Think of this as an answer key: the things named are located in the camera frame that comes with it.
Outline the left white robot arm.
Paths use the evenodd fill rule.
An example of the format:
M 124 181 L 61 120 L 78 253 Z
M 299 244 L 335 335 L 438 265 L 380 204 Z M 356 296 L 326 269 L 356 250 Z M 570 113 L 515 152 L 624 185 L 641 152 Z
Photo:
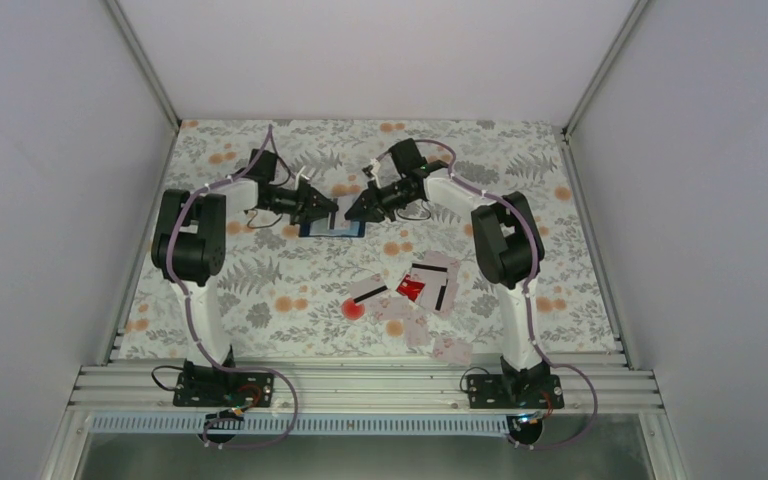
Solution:
M 223 405 L 237 393 L 255 392 L 259 381 L 269 377 L 236 371 L 233 347 L 221 322 L 217 276 L 226 256 L 228 210 L 268 211 L 293 224 L 337 213 L 337 203 L 300 174 L 287 177 L 293 183 L 290 188 L 276 184 L 283 163 L 274 152 L 253 150 L 248 166 L 214 184 L 162 194 L 151 260 L 172 285 L 189 333 L 188 354 L 171 388 L 178 397 Z

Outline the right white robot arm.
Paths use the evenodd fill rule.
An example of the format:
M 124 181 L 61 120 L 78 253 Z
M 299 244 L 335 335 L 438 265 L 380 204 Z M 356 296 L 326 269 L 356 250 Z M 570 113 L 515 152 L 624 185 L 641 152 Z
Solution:
M 370 160 L 363 169 L 367 187 L 346 217 L 380 223 L 423 200 L 470 220 L 477 266 L 499 301 L 504 331 L 501 391 L 509 404 L 525 407 L 551 375 L 550 361 L 538 341 L 536 298 L 530 290 L 545 249 L 529 202 L 519 192 L 498 195 L 470 184 L 452 162 L 428 161 L 419 145 L 409 138 L 386 151 L 399 176 L 387 185 L 378 176 L 381 160 Z

